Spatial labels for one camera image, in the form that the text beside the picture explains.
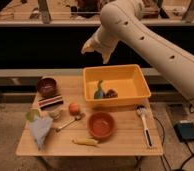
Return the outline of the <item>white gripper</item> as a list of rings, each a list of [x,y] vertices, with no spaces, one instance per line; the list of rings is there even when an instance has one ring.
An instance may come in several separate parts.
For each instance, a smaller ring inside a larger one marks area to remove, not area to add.
[[[110,60],[111,53],[115,50],[119,39],[116,38],[103,26],[100,26],[96,32],[88,39],[82,49],[81,53],[97,51],[102,54],[103,64],[107,64]]]

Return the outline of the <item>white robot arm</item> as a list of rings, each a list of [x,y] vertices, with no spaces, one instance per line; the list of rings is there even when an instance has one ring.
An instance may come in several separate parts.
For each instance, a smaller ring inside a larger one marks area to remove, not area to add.
[[[148,29],[141,0],[114,0],[100,12],[101,25],[81,53],[97,51],[107,63],[122,41],[153,66],[194,106],[194,55]]]

